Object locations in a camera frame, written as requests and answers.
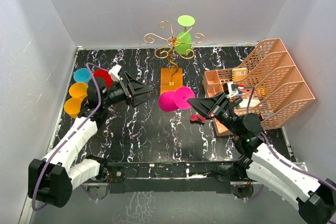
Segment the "red wine glass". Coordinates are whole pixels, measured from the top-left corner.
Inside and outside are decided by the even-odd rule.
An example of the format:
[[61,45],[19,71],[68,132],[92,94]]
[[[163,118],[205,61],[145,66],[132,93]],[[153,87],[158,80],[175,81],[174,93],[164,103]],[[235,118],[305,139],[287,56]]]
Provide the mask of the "red wine glass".
[[103,78],[105,83],[106,83],[106,86],[107,88],[110,88],[113,84],[113,81],[112,81],[112,78],[111,76],[109,75],[109,73],[105,70],[102,70],[102,69],[98,69],[96,70],[94,73],[93,73],[93,76],[95,78]]

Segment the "yellow-base orange wine glass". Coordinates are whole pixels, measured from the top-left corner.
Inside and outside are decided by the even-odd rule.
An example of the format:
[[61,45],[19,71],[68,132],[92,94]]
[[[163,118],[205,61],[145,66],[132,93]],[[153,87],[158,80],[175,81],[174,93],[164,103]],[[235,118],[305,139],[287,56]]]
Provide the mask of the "yellow-base orange wine glass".
[[87,103],[87,100],[80,98],[70,98],[64,104],[64,111],[73,119],[77,118],[82,107]]

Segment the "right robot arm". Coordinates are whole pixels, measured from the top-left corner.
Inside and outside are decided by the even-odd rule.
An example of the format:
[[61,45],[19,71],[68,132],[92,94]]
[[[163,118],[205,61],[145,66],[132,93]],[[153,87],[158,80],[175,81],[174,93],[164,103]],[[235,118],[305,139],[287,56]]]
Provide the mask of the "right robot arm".
[[210,98],[189,98],[188,102],[206,119],[217,119],[236,137],[241,154],[234,161],[240,180],[259,182],[289,202],[306,223],[329,223],[335,214],[335,182],[299,168],[279,154],[270,143],[256,113],[237,115],[225,92]]

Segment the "blue wine glass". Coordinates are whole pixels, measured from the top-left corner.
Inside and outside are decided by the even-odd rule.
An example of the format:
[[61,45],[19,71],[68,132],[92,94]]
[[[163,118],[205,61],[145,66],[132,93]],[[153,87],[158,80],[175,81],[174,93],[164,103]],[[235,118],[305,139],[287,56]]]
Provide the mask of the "blue wine glass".
[[80,68],[74,72],[73,79],[75,82],[83,82],[88,84],[91,80],[90,71],[87,68]]

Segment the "yellow-base amber wine glass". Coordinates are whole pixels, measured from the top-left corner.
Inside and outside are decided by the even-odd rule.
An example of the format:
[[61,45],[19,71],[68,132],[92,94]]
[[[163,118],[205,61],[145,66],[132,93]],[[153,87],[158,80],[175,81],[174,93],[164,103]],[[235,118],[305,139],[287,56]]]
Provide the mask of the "yellow-base amber wine glass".
[[69,94],[72,98],[83,100],[87,97],[88,85],[84,82],[76,82],[69,88]]

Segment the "green wine glass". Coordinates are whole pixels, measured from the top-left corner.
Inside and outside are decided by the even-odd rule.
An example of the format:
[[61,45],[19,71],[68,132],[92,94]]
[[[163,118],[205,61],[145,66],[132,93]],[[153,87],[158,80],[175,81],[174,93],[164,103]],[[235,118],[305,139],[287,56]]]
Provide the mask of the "green wine glass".
[[192,49],[192,37],[189,29],[195,24],[195,18],[190,15],[182,15],[177,19],[179,25],[184,27],[184,30],[177,36],[177,43],[175,50],[180,55],[187,55]]

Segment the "pink wine glass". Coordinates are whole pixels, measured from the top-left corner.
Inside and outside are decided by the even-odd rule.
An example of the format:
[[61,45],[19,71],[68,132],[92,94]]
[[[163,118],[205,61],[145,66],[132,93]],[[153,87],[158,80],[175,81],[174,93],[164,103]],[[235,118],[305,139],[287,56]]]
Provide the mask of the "pink wine glass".
[[178,109],[188,110],[192,105],[188,99],[195,98],[193,90],[189,87],[180,87],[176,91],[164,92],[159,97],[159,107],[164,112],[172,112]]

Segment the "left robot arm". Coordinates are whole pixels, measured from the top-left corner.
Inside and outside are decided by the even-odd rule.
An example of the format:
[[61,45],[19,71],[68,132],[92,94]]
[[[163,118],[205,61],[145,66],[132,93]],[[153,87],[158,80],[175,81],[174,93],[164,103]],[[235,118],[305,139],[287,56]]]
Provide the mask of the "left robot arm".
[[74,164],[75,158],[105,123],[111,105],[126,102],[135,108],[147,101],[146,95],[151,91],[152,87],[126,71],[109,88],[102,78],[91,79],[72,127],[49,153],[29,164],[28,197],[61,208],[84,182],[93,178],[98,182],[106,180],[109,172],[105,158],[88,155]]

